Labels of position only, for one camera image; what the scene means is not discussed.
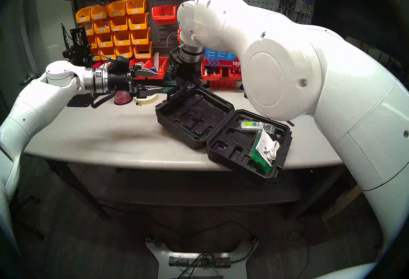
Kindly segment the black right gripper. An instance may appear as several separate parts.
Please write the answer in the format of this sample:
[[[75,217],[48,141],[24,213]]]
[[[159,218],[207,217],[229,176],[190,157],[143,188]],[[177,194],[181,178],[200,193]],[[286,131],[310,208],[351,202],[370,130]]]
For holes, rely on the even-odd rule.
[[[180,92],[188,92],[191,88],[197,88],[202,85],[200,64],[175,63],[175,89]]]

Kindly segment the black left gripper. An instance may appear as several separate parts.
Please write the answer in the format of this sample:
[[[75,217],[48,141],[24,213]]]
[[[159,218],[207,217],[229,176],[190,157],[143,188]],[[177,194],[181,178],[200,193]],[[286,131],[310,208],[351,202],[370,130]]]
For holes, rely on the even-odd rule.
[[[152,85],[137,85],[135,80],[158,77],[155,71],[144,68],[140,65],[129,66],[109,64],[107,66],[108,90],[119,92],[125,91],[131,97],[145,99],[160,93],[164,88]]]

